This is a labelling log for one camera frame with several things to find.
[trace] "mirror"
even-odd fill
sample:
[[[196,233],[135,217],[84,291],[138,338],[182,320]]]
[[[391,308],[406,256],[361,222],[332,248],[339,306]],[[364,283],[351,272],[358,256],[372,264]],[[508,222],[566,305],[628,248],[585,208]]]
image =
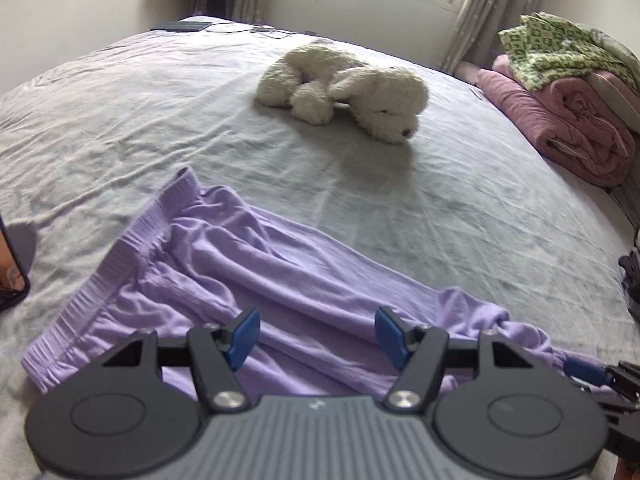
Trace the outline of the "mirror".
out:
[[[27,278],[0,219],[0,310],[18,303],[27,295],[28,288]]]

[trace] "pillow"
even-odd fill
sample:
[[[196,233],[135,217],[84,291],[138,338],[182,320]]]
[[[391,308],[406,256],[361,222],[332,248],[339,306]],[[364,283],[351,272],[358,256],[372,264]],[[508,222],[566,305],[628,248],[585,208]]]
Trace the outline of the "pillow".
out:
[[[618,76],[596,70],[584,79],[626,126],[640,133],[640,98]]]
[[[480,72],[479,66],[476,66],[473,63],[469,63],[466,61],[460,61],[456,65],[456,69],[453,72],[453,77],[455,77],[456,79],[460,79],[460,81],[464,81],[469,85],[476,86],[479,72]]]
[[[516,81],[516,78],[511,71],[509,56],[507,56],[506,54],[500,54],[500,56],[495,58],[494,65],[491,67],[491,70],[497,72],[498,74],[502,74],[503,76],[508,77],[511,80]]]

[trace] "elastic waistband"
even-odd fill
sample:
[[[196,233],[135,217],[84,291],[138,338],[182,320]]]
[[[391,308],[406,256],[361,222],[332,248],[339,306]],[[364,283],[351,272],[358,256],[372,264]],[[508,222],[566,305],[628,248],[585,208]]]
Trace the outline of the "elastic waistband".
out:
[[[198,177],[191,168],[183,168],[116,240],[98,269],[22,359],[22,366],[41,391],[55,384],[47,381],[51,365],[83,335],[130,274],[145,265],[154,241],[164,234],[170,221],[199,200]]]

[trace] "blue gripper pad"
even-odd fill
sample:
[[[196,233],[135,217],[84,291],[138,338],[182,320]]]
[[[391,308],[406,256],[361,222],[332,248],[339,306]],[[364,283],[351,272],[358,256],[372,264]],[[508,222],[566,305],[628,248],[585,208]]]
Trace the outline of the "blue gripper pad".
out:
[[[569,377],[580,379],[594,386],[609,386],[609,378],[602,367],[568,357],[562,371]]]
[[[256,309],[243,312],[228,326],[228,329],[231,330],[231,343],[225,357],[229,367],[235,372],[242,366],[258,341],[260,313]]]
[[[376,312],[375,330],[378,344],[386,357],[396,370],[402,370],[411,357],[404,342],[404,331],[382,308]]]

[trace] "green patterned blanket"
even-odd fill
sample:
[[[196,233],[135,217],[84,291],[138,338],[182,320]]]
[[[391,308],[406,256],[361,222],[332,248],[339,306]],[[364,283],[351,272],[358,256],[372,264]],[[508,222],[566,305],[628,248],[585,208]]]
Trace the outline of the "green patterned blanket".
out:
[[[590,35],[572,22],[535,12],[520,17],[518,27],[498,33],[516,79],[530,92],[566,76],[583,76],[594,70],[617,75],[636,94],[631,71],[613,54],[600,48]]]

